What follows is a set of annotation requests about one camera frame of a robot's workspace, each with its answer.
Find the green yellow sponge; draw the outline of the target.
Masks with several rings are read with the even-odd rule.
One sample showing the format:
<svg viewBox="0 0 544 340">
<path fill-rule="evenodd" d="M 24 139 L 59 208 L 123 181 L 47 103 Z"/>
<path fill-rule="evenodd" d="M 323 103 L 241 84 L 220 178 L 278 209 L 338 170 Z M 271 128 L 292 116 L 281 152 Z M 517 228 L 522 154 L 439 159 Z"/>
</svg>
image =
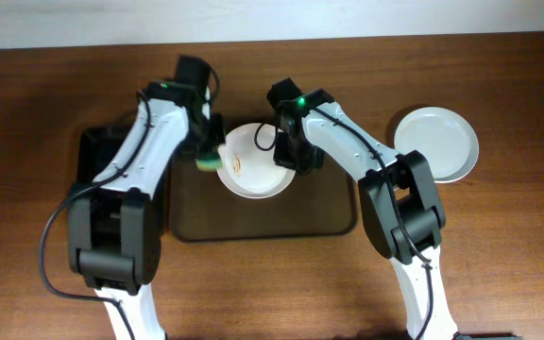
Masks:
<svg viewBox="0 0 544 340">
<path fill-rule="evenodd" d="M 195 153 L 195 165 L 203 172 L 214 172 L 223 167 L 219 151 L 214 149 L 199 149 Z"/>
</svg>

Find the white plate top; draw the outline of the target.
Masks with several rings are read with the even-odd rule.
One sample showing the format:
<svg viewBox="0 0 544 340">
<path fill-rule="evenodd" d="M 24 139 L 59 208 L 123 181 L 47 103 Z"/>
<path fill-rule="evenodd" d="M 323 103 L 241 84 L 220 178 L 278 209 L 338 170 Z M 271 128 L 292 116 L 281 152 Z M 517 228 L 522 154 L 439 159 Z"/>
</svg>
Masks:
<svg viewBox="0 0 544 340">
<path fill-rule="evenodd" d="M 233 129 L 219 147 L 222 167 L 217 175 L 238 196 L 264 199 L 282 192 L 296 172 L 274 163 L 274 149 L 260 150 L 254 143 L 261 123 L 249 123 Z"/>
</svg>

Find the white plate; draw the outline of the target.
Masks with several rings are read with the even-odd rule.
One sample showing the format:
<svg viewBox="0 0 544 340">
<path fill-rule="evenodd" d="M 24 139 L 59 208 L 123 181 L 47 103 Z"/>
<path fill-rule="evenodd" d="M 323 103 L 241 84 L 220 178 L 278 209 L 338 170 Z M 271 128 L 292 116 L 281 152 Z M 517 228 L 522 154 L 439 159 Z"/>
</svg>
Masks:
<svg viewBox="0 0 544 340">
<path fill-rule="evenodd" d="M 274 149 L 260 150 L 254 143 L 261 123 L 249 123 L 233 129 L 219 147 L 222 167 L 217 175 L 238 196 L 264 199 L 282 192 L 296 172 L 274 163 Z"/>
<path fill-rule="evenodd" d="M 436 183 L 452 183 L 463 179 L 474 168 L 479 158 L 479 144 L 469 142 L 444 148 L 430 161 Z"/>
</svg>

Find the pale blue plate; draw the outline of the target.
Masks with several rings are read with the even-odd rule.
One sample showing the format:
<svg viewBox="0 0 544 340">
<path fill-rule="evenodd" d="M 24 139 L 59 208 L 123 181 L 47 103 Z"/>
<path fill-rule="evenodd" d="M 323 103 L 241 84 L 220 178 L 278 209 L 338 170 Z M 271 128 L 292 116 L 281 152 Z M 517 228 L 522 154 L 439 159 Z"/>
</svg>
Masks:
<svg viewBox="0 0 544 340">
<path fill-rule="evenodd" d="M 402 154 L 416 150 L 430 165 L 444 148 L 477 142 L 470 123 L 456 112 L 440 107 L 423 107 L 407 113 L 394 132 L 394 147 Z"/>
</svg>

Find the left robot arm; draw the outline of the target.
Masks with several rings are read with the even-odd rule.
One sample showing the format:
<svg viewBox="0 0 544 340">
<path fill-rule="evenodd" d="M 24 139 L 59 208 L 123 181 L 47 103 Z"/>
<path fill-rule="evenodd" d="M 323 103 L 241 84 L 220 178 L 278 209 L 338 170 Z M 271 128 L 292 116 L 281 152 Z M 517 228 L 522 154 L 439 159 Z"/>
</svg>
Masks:
<svg viewBox="0 0 544 340">
<path fill-rule="evenodd" d="M 136 120 L 118 150 L 62 203 L 71 269 L 105 304 L 118 339 L 164 339 L 151 282 L 161 258 L 164 177 L 187 148 L 201 171 L 222 166 L 221 117 L 207 82 L 156 81 L 137 93 Z"/>
</svg>

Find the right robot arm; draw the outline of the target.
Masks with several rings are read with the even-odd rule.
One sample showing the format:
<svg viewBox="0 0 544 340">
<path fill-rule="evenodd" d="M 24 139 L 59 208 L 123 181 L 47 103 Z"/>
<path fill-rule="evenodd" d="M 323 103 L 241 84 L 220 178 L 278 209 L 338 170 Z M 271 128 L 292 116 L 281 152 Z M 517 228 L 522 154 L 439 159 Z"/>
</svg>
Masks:
<svg viewBox="0 0 544 340">
<path fill-rule="evenodd" d="M 286 82 L 266 98 L 280 127 L 276 164 L 306 174 L 330 156 L 356 182 L 365 234 L 395 270 L 409 337 L 458 338 L 439 263 L 446 215 L 425 157 L 378 142 L 322 89 Z"/>
</svg>

